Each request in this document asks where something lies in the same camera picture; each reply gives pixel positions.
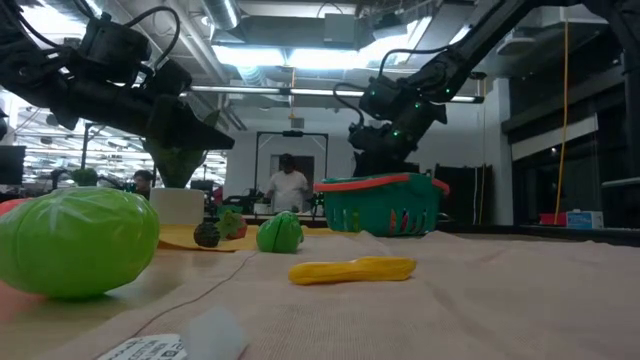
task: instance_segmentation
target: person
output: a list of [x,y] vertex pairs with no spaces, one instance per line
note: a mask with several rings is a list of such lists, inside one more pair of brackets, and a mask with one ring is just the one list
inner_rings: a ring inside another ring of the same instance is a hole
[[305,193],[309,190],[307,178],[296,171],[291,154],[280,156],[280,169],[271,177],[266,196],[273,199],[273,211],[302,211]]
[[138,170],[133,174],[133,181],[136,183],[136,194],[144,196],[149,200],[151,195],[151,181],[153,180],[153,174],[149,170]]

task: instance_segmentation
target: beige tablecloth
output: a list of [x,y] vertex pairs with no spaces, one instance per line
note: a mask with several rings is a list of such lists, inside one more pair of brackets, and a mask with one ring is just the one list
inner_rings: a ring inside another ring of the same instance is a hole
[[[301,287],[305,261],[418,260],[412,279]],[[309,237],[298,255],[238,252],[207,276],[123,313],[46,360],[94,359],[176,333],[212,306],[251,342],[243,359],[640,359],[640,250],[593,243]]]

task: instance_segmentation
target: yellow corn toy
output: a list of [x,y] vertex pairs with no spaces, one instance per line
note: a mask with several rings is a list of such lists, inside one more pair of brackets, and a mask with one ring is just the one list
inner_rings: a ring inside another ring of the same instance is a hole
[[289,280],[297,285],[334,284],[349,281],[403,281],[416,268],[416,261],[403,257],[367,256],[349,262],[302,263],[289,269]]

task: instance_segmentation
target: red object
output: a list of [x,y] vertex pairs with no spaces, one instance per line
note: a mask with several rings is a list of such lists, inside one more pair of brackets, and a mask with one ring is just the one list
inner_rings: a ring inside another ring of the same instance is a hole
[[[383,176],[373,179],[367,180],[358,180],[358,181],[349,181],[343,183],[335,183],[335,184],[315,184],[314,190],[317,192],[332,192],[332,191],[352,191],[352,190],[363,190],[370,189],[373,187],[400,183],[400,182],[409,182],[408,174],[400,174],[400,175],[390,175]],[[445,195],[449,195],[449,185],[438,179],[432,179],[431,183],[433,186],[437,186],[444,191]]]
[[213,203],[216,205],[222,205],[222,186],[213,190]]
[[22,204],[25,201],[31,200],[31,198],[26,198],[26,199],[15,199],[15,200],[9,200],[9,201],[5,201],[3,203],[0,203],[0,216],[8,213],[9,211],[11,211],[14,207]]
[[242,219],[242,223],[244,224],[243,227],[241,227],[235,234],[229,234],[227,235],[227,239],[229,240],[237,240],[237,239],[242,239],[243,237],[247,236],[247,221],[245,219]]
[[558,223],[555,224],[556,214],[540,214],[540,225],[567,226],[567,213],[558,214]]

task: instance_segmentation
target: white shirt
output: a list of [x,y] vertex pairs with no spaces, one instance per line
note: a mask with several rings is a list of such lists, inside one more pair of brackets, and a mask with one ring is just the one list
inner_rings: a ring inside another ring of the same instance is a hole
[[284,171],[275,173],[271,177],[268,190],[273,191],[275,195],[273,211],[291,211],[294,206],[302,211],[304,192],[307,190],[309,190],[309,184],[302,173],[295,170],[290,174]]

